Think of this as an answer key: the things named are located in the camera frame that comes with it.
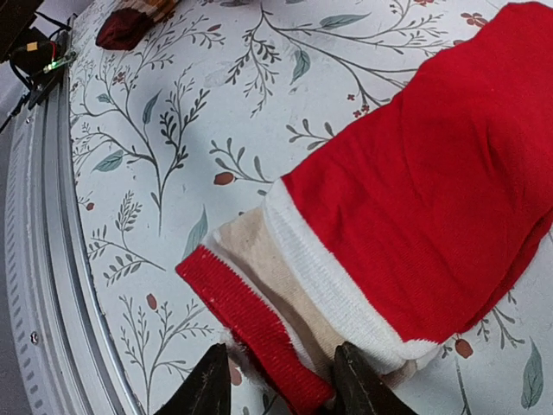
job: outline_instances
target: dark red cloth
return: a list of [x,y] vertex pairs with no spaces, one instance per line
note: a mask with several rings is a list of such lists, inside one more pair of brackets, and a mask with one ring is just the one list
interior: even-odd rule
[[283,178],[404,341],[470,329],[551,227],[552,38],[552,9],[506,6]]
[[141,11],[115,10],[102,25],[96,45],[107,50],[132,50],[154,25],[154,20]]

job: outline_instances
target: plaid fabric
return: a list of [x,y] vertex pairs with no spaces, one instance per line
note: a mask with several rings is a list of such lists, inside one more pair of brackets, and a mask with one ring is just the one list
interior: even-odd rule
[[108,50],[132,50],[180,0],[123,0],[104,22],[96,45]]
[[167,16],[180,0],[124,0],[123,8],[138,10],[154,22],[160,22]]

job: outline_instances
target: beige fabric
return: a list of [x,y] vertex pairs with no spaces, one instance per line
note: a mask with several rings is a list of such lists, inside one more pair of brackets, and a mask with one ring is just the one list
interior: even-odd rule
[[251,210],[223,225],[219,244],[293,327],[317,374],[330,380],[334,350],[345,339],[296,281],[269,234],[262,209]]

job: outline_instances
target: sock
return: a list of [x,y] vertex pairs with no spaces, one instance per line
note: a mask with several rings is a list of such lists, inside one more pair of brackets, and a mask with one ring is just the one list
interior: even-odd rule
[[166,17],[178,0],[134,0],[113,11],[106,19],[96,46],[107,50],[132,50],[157,22]]
[[295,412],[334,396],[344,340],[395,383],[530,263],[553,221],[551,27],[506,6],[177,267]]

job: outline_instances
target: red fabric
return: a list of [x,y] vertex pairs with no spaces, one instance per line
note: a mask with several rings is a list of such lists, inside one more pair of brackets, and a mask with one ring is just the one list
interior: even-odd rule
[[154,25],[154,20],[141,11],[115,10],[102,25],[96,46],[107,50],[132,50]]
[[315,414],[334,396],[333,388],[298,360],[279,317],[204,246],[176,271],[235,338],[247,346],[271,385],[293,410],[301,415]]
[[550,229],[552,37],[550,8],[505,7],[283,179],[405,341],[469,329]]

